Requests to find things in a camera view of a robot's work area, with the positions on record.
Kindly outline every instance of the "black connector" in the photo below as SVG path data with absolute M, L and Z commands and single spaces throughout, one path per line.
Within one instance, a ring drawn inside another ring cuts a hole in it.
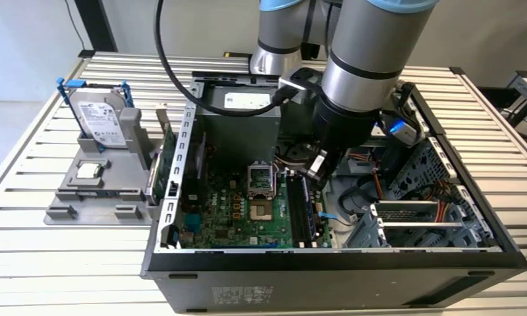
M 169 191 L 167 191 L 167 196 L 175 196 L 177 195 L 177 183 L 174 181 L 169 182 Z
M 282 86 L 270 96 L 270 103 L 280 105 L 282 102 L 289 101 L 297 93 L 298 90 L 294 87 Z

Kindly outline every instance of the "green circuit board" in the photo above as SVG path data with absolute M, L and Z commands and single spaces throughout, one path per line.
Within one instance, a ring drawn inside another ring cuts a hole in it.
M 265 175 L 257 175 L 264 182 Z M 286 183 L 276 175 L 276 195 L 268 201 L 248 199 L 245 172 L 212 172 L 206 203 L 200 214 L 200 231 L 181 239 L 185 248 L 292 248 Z M 322 203 L 321 196 L 313 197 Z M 314 240 L 317 247 L 330 247 L 326 225 Z

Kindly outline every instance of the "metal frame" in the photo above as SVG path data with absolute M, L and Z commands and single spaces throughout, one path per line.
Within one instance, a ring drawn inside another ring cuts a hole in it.
M 89 42 L 95 51 L 117 52 L 111 27 L 106 18 L 102 0 L 73 0 L 86 28 Z

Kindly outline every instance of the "blue drive bracket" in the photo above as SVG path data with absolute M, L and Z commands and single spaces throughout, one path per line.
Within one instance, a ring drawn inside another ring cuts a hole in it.
M 67 108 L 70 109 L 73 118 L 75 119 L 75 123 L 78 123 L 78 128 L 79 128 L 81 136 L 82 136 L 82 138 L 87 138 L 86 132 L 83 131 L 83 127 L 81 126 L 81 123 L 79 123 L 79 120 L 78 120 L 78 116 L 75 115 L 75 112 L 74 112 L 74 110 L 73 110 L 70 98 L 67 97 L 67 94 L 66 94 L 66 88 L 67 88 L 67 89 L 70 89 L 70 88 L 81 88 L 81 87 L 83 87 L 83 86 L 86 85 L 86 82 L 85 82 L 83 80 L 79 80 L 79 81 L 82 82 L 82 84 L 81 84 L 79 87 L 69 87 L 67 84 L 69 84 L 71 81 L 74 81 L 74 80 L 69 80 L 69 81 L 66 82 L 66 86 L 63 86 L 63 85 L 62 85 L 62 84 L 63 84 L 63 78 L 59 77 L 59 78 L 55 80 L 55 84 L 57 84 L 55 89 L 58 90 L 59 95 L 62 96 L 63 103 L 66 104 Z
M 75 89 L 93 88 L 93 84 L 87 85 L 86 81 L 81 80 L 81 79 L 70 79 L 63 84 L 63 78 L 62 77 L 59 77 L 55 80 L 55 83 L 57 83 L 55 88 L 58 90 L 59 95 L 62 96 L 63 103 L 66 104 L 67 108 L 70 109 L 71 115 L 73 115 L 73 117 L 75 119 L 75 123 L 78 124 L 78 128 L 79 128 L 79 131 L 81 131 L 81 138 L 89 138 L 87 135 L 86 135 L 86 132 L 83 130 L 83 127 L 81 126 L 81 122 L 78 120 L 78 116 L 75 114 L 75 111 L 73 109 L 69 94 Z M 131 108 L 134 107 L 134 103 L 131 101 L 131 95 L 130 95 L 130 86 L 126 83 L 126 80 L 122 80 L 122 83 L 118 86 L 109 86 L 109 87 L 101 86 L 101 88 L 111 88 L 111 89 L 119 88 L 122 90 L 122 93 L 123 93 L 123 106 L 125 107 L 131 107 Z M 105 150 L 103 146 L 98 145 L 98 151 L 102 152 L 103 150 Z

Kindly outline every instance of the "blue light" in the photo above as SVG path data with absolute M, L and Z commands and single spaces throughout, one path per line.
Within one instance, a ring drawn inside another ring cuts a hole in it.
M 405 124 L 404 121 L 402 121 L 402 120 L 398 120 L 398 121 L 396 122 L 396 124 L 392 125 L 392 127 L 390 127 L 390 129 L 389 129 L 389 133 L 393 134 L 393 133 L 400 129 L 400 127 L 402 127 L 404 124 Z

